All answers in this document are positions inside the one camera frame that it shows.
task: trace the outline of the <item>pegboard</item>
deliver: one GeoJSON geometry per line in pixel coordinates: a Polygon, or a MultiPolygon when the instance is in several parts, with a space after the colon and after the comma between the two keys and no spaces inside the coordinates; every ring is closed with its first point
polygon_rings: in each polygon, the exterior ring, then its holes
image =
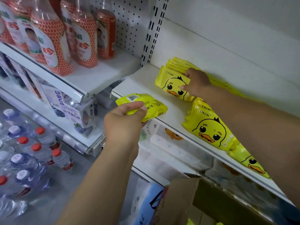
{"type": "Polygon", "coordinates": [[[143,48],[141,67],[150,63],[153,50],[155,48],[156,39],[160,31],[161,23],[165,16],[167,4],[169,0],[157,0],[153,7],[153,16],[148,25],[148,33],[146,35],[146,41],[143,48]]]}
{"type": "MultiPolygon", "coordinates": [[[[148,0],[112,0],[117,18],[116,46],[140,58],[153,14],[148,0]]],[[[90,0],[93,13],[101,7],[100,0],[90,0]]]]}

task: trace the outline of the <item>duck eye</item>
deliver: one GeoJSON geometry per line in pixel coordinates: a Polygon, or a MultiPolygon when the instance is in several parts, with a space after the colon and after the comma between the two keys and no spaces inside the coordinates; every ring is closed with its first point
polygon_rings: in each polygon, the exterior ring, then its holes
{"type": "Polygon", "coordinates": [[[220,140],[220,136],[218,134],[215,134],[213,137],[212,137],[214,140],[220,140]]]}
{"type": "Polygon", "coordinates": [[[257,162],[257,161],[254,160],[254,159],[249,159],[249,163],[250,163],[250,164],[256,164],[256,162],[257,162]]]}
{"type": "Polygon", "coordinates": [[[201,127],[200,127],[200,132],[204,133],[205,131],[206,131],[206,128],[203,127],[203,126],[201,126],[201,127]]]}

